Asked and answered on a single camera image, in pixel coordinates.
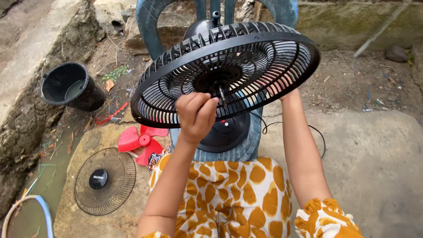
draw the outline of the concrete ground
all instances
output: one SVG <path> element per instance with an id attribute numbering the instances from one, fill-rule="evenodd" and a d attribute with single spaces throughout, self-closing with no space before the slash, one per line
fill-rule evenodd
<path id="1" fill-rule="evenodd" d="M 326 140 L 323 165 L 333 197 L 346 213 L 354 215 L 363 236 L 422 237 L 419 224 L 423 222 L 423 177 L 419 172 L 423 166 L 423 131 L 416 120 L 399 111 L 326 114 L 310 109 L 306 115 L 308 123 L 319 129 Z M 267 122 L 280 121 L 279 102 L 265 106 L 263 116 Z M 74 178 L 83 161 L 100 149 L 113 147 L 130 125 L 133 124 L 107 125 L 84 134 L 68 167 L 54 224 L 55 237 L 134 236 L 148 198 L 147 168 L 136 165 L 135 187 L 113 213 L 90 216 L 73 199 Z M 286 168 L 282 133 L 281 124 L 270 126 L 269 132 L 262 135 L 259 155 L 270 156 Z M 316 132 L 313 135 L 322 152 L 320 136 Z M 293 205 L 294 211 L 299 208 L 295 198 Z"/>

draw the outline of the dry leaf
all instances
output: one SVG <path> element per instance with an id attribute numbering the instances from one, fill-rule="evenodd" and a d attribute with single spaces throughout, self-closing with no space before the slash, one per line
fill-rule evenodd
<path id="1" fill-rule="evenodd" d="M 90 117 L 90 119 L 88 120 L 88 123 L 85 125 L 84 132 L 86 132 L 88 129 L 90 129 L 92 121 L 93 121 L 93 117 Z"/>
<path id="2" fill-rule="evenodd" d="M 68 144 L 68 155 L 72 153 L 72 144 L 74 143 L 74 132 L 71 133 L 70 138 L 71 140 L 69 141 L 69 144 Z"/>
<path id="3" fill-rule="evenodd" d="M 389 78 L 389 80 L 391 80 L 391 83 L 396 84 L 396 82 L 393 78 Z"/>
<path id="4" fill-rule="evenodd" d="M 106 90 L 107 90 L 107 92 L 110 91 L 113 88 L 114 85 L 115 84 L 113 83 L 112 80 L 110 80 L 110 79 L 107 80 L 107 82 L 106 82 Z"/>

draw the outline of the metal wire fan grille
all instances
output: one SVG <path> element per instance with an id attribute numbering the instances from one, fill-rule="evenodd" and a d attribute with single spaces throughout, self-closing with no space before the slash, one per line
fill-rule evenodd
<path id="1" fill-rule="evenodd" d="M 101 189 L 92 189 L 88 183 L 97 169 L 107 171 L 107 182 Z M 135 164 L 127 153 L 116 148 L 98 151 L 88 158 L 78 171 L 74 199 L 84 212 L 101 216 L 118 209 L 129 197 L 135 184 Z"/>
<path id="2" fill-rule="evenodd" d="M 175 101 L 183 94 L 224 88 L 216 120 L 251 111 L 289 93 L 316 69 L 314 43 L 287 26 L 271 22 L 225 25 L 184 40 L 143 73 L 132 108 L 148 126 L 177 128 Z"/>

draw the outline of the plastic chair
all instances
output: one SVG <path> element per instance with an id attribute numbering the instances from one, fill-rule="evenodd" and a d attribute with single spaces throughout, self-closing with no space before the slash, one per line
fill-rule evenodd
<path id="1" fill-rule="evenodd" d="M 177 0 L 138 0 L 136 19 L 151 58 L 164 53 L 157 30 L 157 19 L 162 10 Z M 232 24 L 236 0 L 225 0 L 225 25 Z M 297 0 L 259 0 L 272 13 L 275 22 L 295 28 L 298 18 Z M 206 1 L 194 0 L 197 21 L 206 19 Z M 210 15 L 220 12 L 220 0 L 210 0 Z"/>

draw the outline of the orange and white patterned clothing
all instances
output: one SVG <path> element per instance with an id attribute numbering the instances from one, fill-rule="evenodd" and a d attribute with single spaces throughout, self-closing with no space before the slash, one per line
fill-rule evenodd
<path id="1" fill-rule="evenodd" d="M 163 156 L 150 176 L 150 192 L 170 156 Z M 352 217 L 342 213 L 336 200 L 325 202 L 320 207 L 315 203 L 313 206 L 307 204 L 307 210 L 299 210 L 295 221 L 295 224 L 298 223 L 298 234 L 316 237 L 320 231 L 325 232 L 325 227 L 332 225 L 332 221 L 345 221 L 336 224 L 347 229 L 351 229 L 351 224 L 356 227 Z M 325 218 L 328 213 L 323 210 L 318 220 L 314 220 L 315 214 L 319 214 L 317 208 L 333 210 L 337 215 L 328 220 Z M 275 160 L 258 158 L 251 162 L 192 162 L 186 191 L 179 206 L 175 238 L 289 237 L 291 212 L 291 185 L 283 168 Z M 336 229 L 338 233 L 343 231 L 338 227 Z M 358 227 L 355 234 L 360 237 Z M 169 236 L 155 232 L 146 237 Z"/>

